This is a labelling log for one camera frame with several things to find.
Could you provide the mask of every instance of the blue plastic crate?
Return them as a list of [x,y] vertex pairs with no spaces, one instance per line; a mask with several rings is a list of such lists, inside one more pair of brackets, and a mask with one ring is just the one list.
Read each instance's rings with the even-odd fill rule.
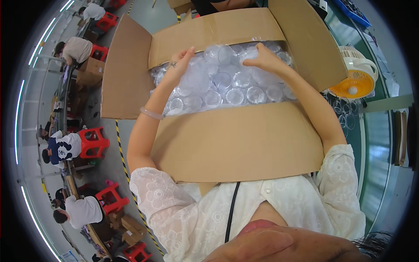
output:
[[365,17],[364,14],[362,14],[362,17],[359,17],[357,14],[355,14],[354,12],[350,11],[346,5],[344,3],[342,3],[340,0],[333,0],[337,6],[339,6],[339,8],[343,11],[343,13],[349,17],[352,18],[354,21],[362,24],[365,27],[369,27],[371,26],[370,22],[368,21],[368,19]]

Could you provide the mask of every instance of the tattoo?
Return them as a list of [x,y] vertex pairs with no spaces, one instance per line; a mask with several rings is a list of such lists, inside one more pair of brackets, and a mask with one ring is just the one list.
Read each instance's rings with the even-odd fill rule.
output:
[[176,63],[177,63],[177,61],[170,63],[169,66],[167,67],[167,69],[169,69],[170,66],[176,67]]

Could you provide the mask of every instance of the hand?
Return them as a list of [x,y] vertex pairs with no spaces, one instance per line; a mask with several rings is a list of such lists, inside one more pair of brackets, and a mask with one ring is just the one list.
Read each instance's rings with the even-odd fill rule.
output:
[[245,66],[256,66],[271,73],[282,73],[287,68],[287,64],[277,57],[271,50],[267,49],[262,43],[256,45],[259,55],[256,59],[246,59],[243,61]]
[[191,47],[190,49],[185,49],[174,54],[169,61],[166,74],[160,84],[164,83],[169,85],[171,88],[175,88],[179,84],[181,77],[185,74],[189,60],[194,56],[195,47]]

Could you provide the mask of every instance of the bracelet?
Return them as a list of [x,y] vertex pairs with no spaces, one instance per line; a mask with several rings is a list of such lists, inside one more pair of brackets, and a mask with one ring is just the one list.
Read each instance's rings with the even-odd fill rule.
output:
[[155,112],[151,112],[151,111],[145,109],[143,106],[140,108],[140,111],[142,113],[148,115],[149,117],[156,118],[158,120],[163,120],[163,118],[164,118],[161,114],[157,114]]

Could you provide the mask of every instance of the gray floor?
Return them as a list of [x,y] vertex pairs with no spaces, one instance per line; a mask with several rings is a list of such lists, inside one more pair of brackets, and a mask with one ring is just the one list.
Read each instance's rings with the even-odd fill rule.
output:
[[[129,0],[124,6],[115,12],[115,15],[121,17],[123,13],[127,13],[131,3],[132,1]],[[134,0],[134,4],[131,8],[129,16],[145,29],[147,29],[151,34],[177,23],[176,13],[170,9],[166,0],[157,0],[154,8],[152,8],[152,5],[153,0]],[[111,28],[98,43],[109,47],[115,30],[116,27]],[[93,114],[100,111],[101,89],[96,90],[94,94],[90,95],[88,100],[88,105],[89,104],[94,105],[94,107],[91,110],[87,110],[85,117],[83,118],[86,125],[88,127],[103,126],[104,135],[109,138],[111,145],[106,151],[106,156],[100,165],[97,168],[92,169],[92,171],[86,171],[83,182],[90,182],[94,184],[98,189],[106,187],[106,179],[118,182],[120,195],[130,199],[130,203],[125,206],[125,213],[130,214],[132,217],[142,223],[140,214],[135,206],[134,201],[132,200],[132,194],[129,189],[129,185],[122,166],[116,135],[115,120],[93,118]],[[127,155],[128,139],[134,123],[134,120],[119,120],[119,135],[124,156]],[[147,235],[147,237],[144,239],[144,242],[147,245],[147,250],[153,254],[151,259],[155,262],[163,261],[163,256],[160,254],[149,235]],[[163,252],[166,253],[161,244],[159,242],[158,244]]]

